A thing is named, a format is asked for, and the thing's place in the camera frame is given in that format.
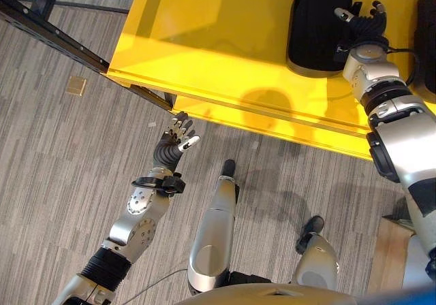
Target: black shoe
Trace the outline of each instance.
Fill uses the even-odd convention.
[[[307,244],[312,238],[312,233],[319,234],[324,228],[324,219],[319,215],[313,216],[303,227],[300,237],[297,240],[295,250],[298,254],[303,255],[306,251]]]

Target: yellow tabletop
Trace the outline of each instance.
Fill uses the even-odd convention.
[[[369,15],[373,0],[355,1]],[[390,45],[413,46],[417,0],[379,1]],[[350,85],[286,65],[292,2],[134,0],[108,76],[181,95],[174,109],[199,118],[370,159],[367,116]],[[408,76],[409,55],[389,60]]]

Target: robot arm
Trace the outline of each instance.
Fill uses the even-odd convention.
[[[170,205],[169,198],[182,193],[185,183],[175,172],[182,154],[200,139],[187,130],[192,121],[181,112],[172,119],[153,154],[153,169],[133,181],[135,191],[124,213],[115,222],[102,247],[85,269],[76,274],[53,305],[108,305],[131,265],[149,247],[160,218]]]
[[[409,193],[407,206],[416,233],[430,257],[426,272],[436,279],[436,116],[412,95],[395,64],[387,62],[384,6],[375,1],[372,18],[337,8],[335,14],[357,36],[343,77],[368,115],[370,153],[380,175]]]

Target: wire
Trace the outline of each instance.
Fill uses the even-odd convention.
[[[418,56],[418,54],[412,50],[411,48],[391,48],[390,46],[388,46],[388,53],[400,53],[400,52],[408,52],[408,53],[412,53],[414,58],[415,58],[415,65],[414,68],[412,69],[408,79],[406,80],[406,85],[409,86],[415,79],[415,75],[416,73],[419,71],[419,67],[420,67],[420,58]]]
[[[174,271],[173,273],[167,274],[166,276],[164,276],[163,278],[160,278],[158,281],[156,281],[155,283],[152,283],[151,285],[145,287],[143,290],[141,290],[139,293],[137,293],[134,297],[129,298],[126,302],[122,303],[121,305],[126,305],[128,303],[130,303],[132,300],[134,300],[135,298],[137,298],[139,295],[141,295],[142,293],[146,292],[147,290],[149,290],[151,287],[154,287],[155,285],[157,285],[158,283],[160,283],[162,280],[165,280],[169,277],[171,277],[173,274],[182,272],[182,271],[187,271],[187,269],[180,269],[177,271]]]

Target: floor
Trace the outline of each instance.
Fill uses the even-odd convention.
[[[63,0],[128,8],[132,0]],[[50,21],[110,59],[125,15],[56,6]],[[171,116],[0,22],[0,304],[49,304],[106,237],[151,168]],[[71,75],[83,97],[65,93]],[[195,120],[201,142],[178,170],[187,183],[156,237],[121,283],[122,304],[167,273],[187,267],[196,227],[220,167],[237,163],[240,198],[231,268],[290,280],[294,244],[314,214],[337,250],[339,291],[363,295],[382,215],[403,197],[368,161]],[[185,273],[130,304],[189,297]]]

